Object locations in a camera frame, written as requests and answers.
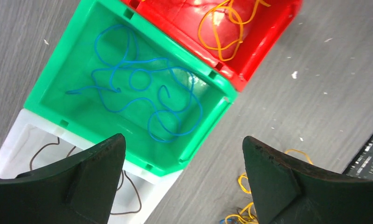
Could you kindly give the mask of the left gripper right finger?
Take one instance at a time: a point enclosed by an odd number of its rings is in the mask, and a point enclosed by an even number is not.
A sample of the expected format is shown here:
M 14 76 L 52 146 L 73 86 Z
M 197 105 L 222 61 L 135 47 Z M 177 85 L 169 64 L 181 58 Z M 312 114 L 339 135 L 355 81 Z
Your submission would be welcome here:
M 247 136 L 245 170 L 261 224 L 373 224 L 373 180 L 335 173 Z

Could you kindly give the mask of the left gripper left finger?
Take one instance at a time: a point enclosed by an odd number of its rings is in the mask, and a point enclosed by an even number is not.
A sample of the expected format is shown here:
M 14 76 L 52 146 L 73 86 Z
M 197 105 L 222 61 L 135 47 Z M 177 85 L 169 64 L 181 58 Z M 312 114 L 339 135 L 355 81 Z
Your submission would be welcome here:
M 65 159 L 0 178 L 0 224 L 105 224 L 125 160 L 118 133 Z

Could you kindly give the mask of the white plastic bin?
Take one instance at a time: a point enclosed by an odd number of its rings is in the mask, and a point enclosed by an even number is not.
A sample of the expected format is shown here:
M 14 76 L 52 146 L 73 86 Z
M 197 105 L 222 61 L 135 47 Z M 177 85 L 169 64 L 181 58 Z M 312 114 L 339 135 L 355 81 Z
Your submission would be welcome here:
M 0 178 L 14 178 L 91 146 L 92 142 L 23 109 L 0 148 Z M 182 173 L 159 177 L 129 161 L 124 162 L 123 170 L 110 224 L 143 224 Z

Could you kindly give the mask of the green plastic bin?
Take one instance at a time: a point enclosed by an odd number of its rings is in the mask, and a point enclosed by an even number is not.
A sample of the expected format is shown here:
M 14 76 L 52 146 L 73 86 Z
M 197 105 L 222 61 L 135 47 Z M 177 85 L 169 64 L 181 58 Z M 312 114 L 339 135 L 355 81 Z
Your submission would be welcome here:
M 92 142 L 121 133 L 157 176 L 187 166 L 232 105 L 229 81 L 118 0 L 82 0 L 24 107 Z

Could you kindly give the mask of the red plastic bin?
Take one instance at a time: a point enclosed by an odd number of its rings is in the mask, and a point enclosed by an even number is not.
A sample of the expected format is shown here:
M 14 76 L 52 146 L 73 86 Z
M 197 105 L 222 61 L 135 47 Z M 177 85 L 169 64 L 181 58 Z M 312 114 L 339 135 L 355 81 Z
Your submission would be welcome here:
M 241 92 L 302 7 L 300 0 L 127 0 L 126 5 Z

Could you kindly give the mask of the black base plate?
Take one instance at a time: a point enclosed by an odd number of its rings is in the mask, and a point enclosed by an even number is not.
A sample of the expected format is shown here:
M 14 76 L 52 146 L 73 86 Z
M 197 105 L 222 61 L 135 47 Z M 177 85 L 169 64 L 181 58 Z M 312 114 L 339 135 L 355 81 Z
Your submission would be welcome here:
M 343 174 L 373 180 L 373 134 L 351 160 Z

